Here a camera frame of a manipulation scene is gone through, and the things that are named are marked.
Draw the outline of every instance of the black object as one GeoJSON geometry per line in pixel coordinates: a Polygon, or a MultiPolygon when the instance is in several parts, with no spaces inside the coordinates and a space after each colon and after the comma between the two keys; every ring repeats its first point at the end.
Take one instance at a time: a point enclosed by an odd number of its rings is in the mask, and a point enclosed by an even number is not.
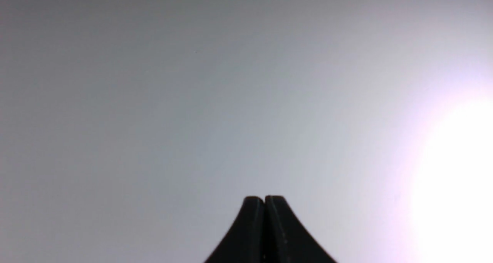
{"type": "Polygon", "coordinates": [[[247,196],[205,263],[336,263],[298,221],[282,196],[247,196]]]}

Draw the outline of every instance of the bright light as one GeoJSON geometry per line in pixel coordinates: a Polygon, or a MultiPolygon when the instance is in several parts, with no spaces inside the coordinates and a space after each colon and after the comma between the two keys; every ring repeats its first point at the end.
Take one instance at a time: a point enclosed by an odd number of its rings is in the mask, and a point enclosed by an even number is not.
{"type": "Polygon", "coordinates": [[[468,101],[433,128],[413,181],[422,263],[493,263],[493,100],[468,101]]]}

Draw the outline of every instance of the black prong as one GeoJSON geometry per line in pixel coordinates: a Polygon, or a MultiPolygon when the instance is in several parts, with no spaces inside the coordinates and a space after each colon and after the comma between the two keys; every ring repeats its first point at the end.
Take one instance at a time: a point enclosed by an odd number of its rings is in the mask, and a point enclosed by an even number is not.
{"type": "Polygon", "coordinates": [[[262,199],[247,196],[229,231],[205,263],[261,263],[263,219],[262,199]]]}
{"type": "Polygon", "coordinates": [[[282,196],[265,197],[264,249],[268,263],[336,263],[303,227],[282,196]]]}

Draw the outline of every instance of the white backdrop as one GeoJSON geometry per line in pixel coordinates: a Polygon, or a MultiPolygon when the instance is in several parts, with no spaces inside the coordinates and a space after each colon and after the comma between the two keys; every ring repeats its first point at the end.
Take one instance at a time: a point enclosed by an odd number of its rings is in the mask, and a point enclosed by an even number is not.
{"type": "Polygon", "coordinates": [[[493,0],[0,0],[0,261],[201,263],[284,195],[340,263],[416,262],[409,181],[491,83],[493,0]]]}

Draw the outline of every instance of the light gray wall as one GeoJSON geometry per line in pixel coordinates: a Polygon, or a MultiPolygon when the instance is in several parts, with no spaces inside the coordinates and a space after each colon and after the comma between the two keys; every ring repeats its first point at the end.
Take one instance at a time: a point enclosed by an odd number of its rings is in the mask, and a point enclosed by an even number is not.
{"type": "Polygon", "coordinates": [[[428,109],[493,0],[0,0],[0,261],[201,263],[282,194],[340,263],[414,262],[428,109]]]}

